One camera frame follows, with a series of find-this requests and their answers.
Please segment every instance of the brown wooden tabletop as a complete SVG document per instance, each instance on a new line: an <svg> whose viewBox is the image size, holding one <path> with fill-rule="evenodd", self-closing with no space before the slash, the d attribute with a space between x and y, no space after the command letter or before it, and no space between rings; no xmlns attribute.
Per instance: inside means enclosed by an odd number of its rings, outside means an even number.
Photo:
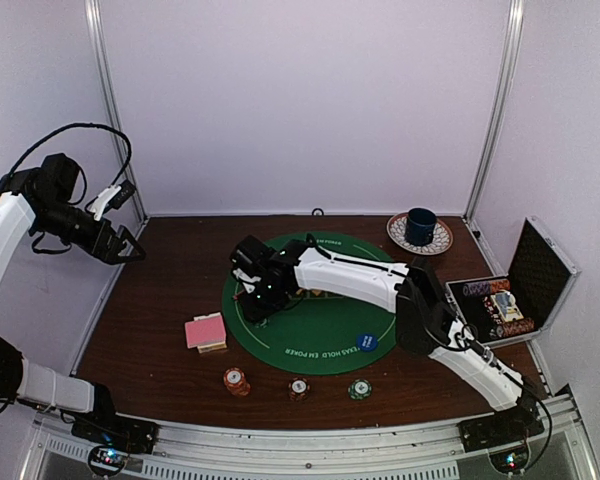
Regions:
<svg viewBox="0 0 600 480"><path fill-rule="evenodd" d="M228 350L187 350L184 323L221 311L229 254L247 234L262 240L326 230L353 235L395 261L413 256L387 236L387 217L198 217L152 219L141 237L147 259L125 267L88 345L78 376L107 385L122 413L174 422L254 429L330 429L429 422L490 412L480 394L443 365L394 348L354 372L308 377L310 396L291 402L294 376L246 352L228 332ZM454 242L431 257L441 282L490 275L460 218L443 218ZM526 344L498 356L539 384ZM251 394L232 396L222 376L241 368ZM365 378L373 394L351 400L349 384Z"/></svg>

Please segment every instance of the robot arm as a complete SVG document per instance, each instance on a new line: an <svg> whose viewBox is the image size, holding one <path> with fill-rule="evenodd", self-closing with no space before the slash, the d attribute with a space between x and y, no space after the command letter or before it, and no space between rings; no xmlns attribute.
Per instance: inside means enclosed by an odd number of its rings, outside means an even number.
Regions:
<svg viewBox="0 0 600 480"><path fill-rule="evenodd" d="M83 211L69 203L78 171L75 161L58 154L47 157L41 167L6 175L0 181L0 283L27 233L56 235L65 246L76 244L112 265L144 258L125 227L116 233L102 217L133 194L133 186L123 182L106 201L93 202L93 211ZM131 253L125 253L128 246L133 247ZM157 425L117 415L106 387L31 362L0 337L0 412L15 401L38 410L69 413L76 419L74 435L118 451L150 453L153 448Z"/></svg>
<svg viewBox="0 0 600 480"><path fill-rule="evenodd" d="M447 305L433 270L415 262L383 263L329 251L308 236L280 251L256 238L244 239L231 255L245 318L258 323L282 310L298 289L325 290L356 298L396 314L397 343L428 355L475 388L496 411L517 407L522 375L481 345Z"/></svg>

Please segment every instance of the poker chip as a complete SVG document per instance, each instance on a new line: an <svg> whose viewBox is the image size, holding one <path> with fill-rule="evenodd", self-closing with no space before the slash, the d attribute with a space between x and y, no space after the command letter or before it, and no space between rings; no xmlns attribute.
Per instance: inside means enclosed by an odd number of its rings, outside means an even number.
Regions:
<svg viewBox="0 0 600 480"><path fill-rule="evenodd" d="M349 385L349 397L352 400L364 400L371 395L371 384L363 379L358 379Z"/></svg>
<svg viewBox="0 0 600 480"><path fill-rule="evenodd" d="M465 297L483 297L501 290L511 290L511 284L506 278L470 282L462 287L462 293Z"/></svg>
<svg viewBox="0 0 600 480"><path fill-rule="evenodd" d="M246 397L251 391L251 385L247 382L244 372L235 367L224 372L224 386L236 397Z"/></svg>
<svg viewBox="0 0 600 480"><path fill-rule="evenodd" d="M504 337L504 327L502 325L497 325L493 327L489 332L489 336L492 340Z"/></svg>
<svg viewBox="0 0 600 480"><path fill-rule="evenodd" d="M300 402L307 398L311 386L306 378L294 378L289 382L289 398L294 402Z"/></svg>
<svg viewBox="0 0 600 480"><path fill-rule="evenodd" d="M372 352L378 347L378 337L371 333L358 335L356 345L363 352Z"/></svg>

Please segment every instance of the green felt circle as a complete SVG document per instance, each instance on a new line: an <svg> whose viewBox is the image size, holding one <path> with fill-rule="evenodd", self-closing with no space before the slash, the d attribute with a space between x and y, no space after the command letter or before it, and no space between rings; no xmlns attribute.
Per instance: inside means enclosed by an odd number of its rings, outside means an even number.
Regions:
<svg viewBox="0 0 600 480"><path fill-rule="evenodd" d="M348 235L312 232L320 245L334 252L391 262L385 252L370 243ZM267 245L282 248L292 238L306 233L284 235ZM229 277L222 292L222 315L240 344L263 362L293 373L335 375L372 364L396 344L395 316L360 300L323 292L306 298L296 308L278 312L265 326L244 319L234 295L242 287ZM362 352L356 338L362 333L378 337L378 347Z"/></svg>

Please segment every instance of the poker chip case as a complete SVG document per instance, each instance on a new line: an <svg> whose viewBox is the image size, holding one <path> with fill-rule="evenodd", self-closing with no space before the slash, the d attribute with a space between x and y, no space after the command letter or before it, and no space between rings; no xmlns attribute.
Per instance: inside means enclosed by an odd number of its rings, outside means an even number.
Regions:
<svg viewBox="0 0 600 480"><path fill-rule="evenodd" d="M580 271L548 234L536 217L525 219L515 254L506 276L467 279L446 284L450 303L464 321L477 327L478 340L490 346L530 340L548 329L564 304ZM522 313L532 318L531 332L494 340L497 324L487 312L483 297L466 297L463 288L478 280L508 279Z"/></svg>

